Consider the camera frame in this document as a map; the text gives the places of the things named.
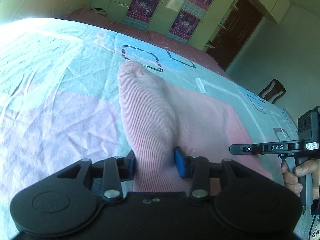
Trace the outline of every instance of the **handheld controller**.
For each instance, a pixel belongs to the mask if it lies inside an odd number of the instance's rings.
[[[299,240],[299,198],[289,189],[231,159],[209,163],[174,149],[185,192],[128,192],[135,155],[97,163],[82,159],[12,199],[14,240],[237,239]],[[221,191],[210,195],[210,178]]]
[[[233,144],[230,146],[230,153],[238,154],[278,154],[288,165],[289,172],[309,160],[320,158],[320,106],[309,110],[298,119],[298,136],[296,141],[271,142],[260,144]],[[299,177],[299,183],[303,189],[300,193],[302,206],[309,206],[313,203],[312,177],[311,174]]]

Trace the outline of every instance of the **cable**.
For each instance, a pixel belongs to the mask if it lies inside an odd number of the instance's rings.
[[[316,220],[316,217],[317,217],[317,214],[318,214],[318,211],[319,211],[319,206],[320,206],[320,185],[319,185],[319,195],[318,195],[317,211],[316,211],[316,214],[315,214],[315,216],[314,216],[314,218],[313,218],[313,221],[312,221],[312,224],[311,224],[311,227],[310,227],[309,240],[311,240],[311,231],[312,231],[313,224],[315,223],[315,220]]]

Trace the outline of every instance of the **trigger handle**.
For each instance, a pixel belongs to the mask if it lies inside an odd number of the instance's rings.
[[[305,161],[309,160],[309,157],[287,157],[284,161],[287,163],[288,171],[294,173],[294,169],[300,166]],[[312,175],[309,173],[306,176],[298,177],[298,182],[302,184],[302,191],[300,192],[300,200],[302,206],[310,206],[313,203],[312,196]]]

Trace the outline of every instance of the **blue patterned bed sheet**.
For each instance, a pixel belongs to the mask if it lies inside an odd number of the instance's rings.
[[[10,178],[11,188],[8,176],[0,179],[0,239],[13,236],[8,203],[16,192],[81,158],[94,162],[129,152],[117,85],[119,65],[126,60],[232,105],[253,143],[298,138],[285,110],[195,62],[126,35],[34,18],[0,26],[0,35],[0,161],[10,166],[2,172],[27,178]],[[262,156],[261,162],[283,182],[277,156]]]

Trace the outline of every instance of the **pink bed cover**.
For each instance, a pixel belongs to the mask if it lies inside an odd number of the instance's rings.
[[[94,25],[100,28],[112,30],[117,33],[125,34],[141,41],[148,42],[159,48],[174,52],[184,58],[198,63],[199,65],[207,69],[210,69],[211,71],[225,78],[230,79],[211,56],[199,49],[196,49],[188,44],[184,44],[180,41],[176,41],[161,33],[154,31],[140,31],[134,27],[116,22],[85,8],[80,8],[72,14],[65,16],[63,19]]]

